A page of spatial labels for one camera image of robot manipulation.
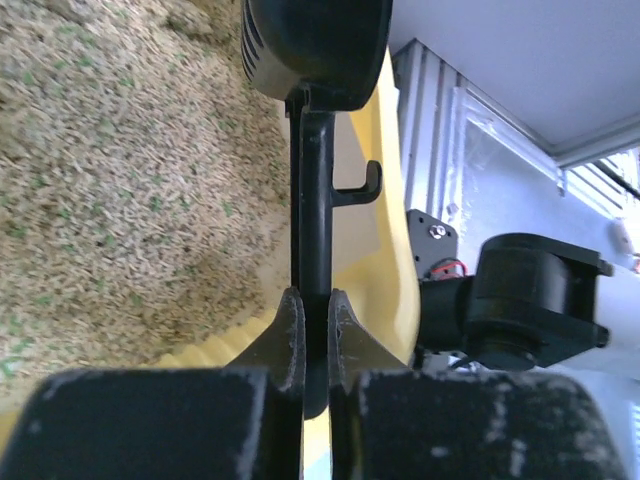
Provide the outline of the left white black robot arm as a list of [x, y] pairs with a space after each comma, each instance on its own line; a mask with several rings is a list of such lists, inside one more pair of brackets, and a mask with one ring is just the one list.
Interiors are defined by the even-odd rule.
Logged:
[[623, 479], [587, 391], [547, 371], [608, 344], [598, 253], [546, 237], [487, 240], [472, 276], [421, 284], [417, 344], [478, 362], [403, 366], [330, 286], [331, 225], [299, 215], [296, 282], [225, 367], [68, 370], [32, 394], [5, 479], [300, 479], [306, 414], [327, 409], [335, 479]]

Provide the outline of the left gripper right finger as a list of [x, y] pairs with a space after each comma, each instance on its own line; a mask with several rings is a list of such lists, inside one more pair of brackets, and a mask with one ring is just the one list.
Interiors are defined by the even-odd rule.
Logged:
[[328, 307], [331, 474], [336, 479], [623, 479], [597, 405], [541, 372], [406, 368], [357, 321]]

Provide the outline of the black litter scoop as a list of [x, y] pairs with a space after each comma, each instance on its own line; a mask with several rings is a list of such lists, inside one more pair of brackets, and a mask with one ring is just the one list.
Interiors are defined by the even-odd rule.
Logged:
[[327, 317], [332, 293], [333, 211], [374, 202], [382, 166], [359, 187], [333, 185], [335, 116], [361, 109], [382, 68], [389, 1], [244, 1], [242, 65], [251, 86], [285, 105], [289, 121], [290, 278], [306, 327], [304, 416], [328, 404]]

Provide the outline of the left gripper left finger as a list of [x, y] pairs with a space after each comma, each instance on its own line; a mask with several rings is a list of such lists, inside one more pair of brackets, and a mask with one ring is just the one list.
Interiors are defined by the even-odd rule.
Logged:
[[298, 479], [305, 318], [287, 289], [225, 367], [75, 369], [29, 398], [5, 479]]

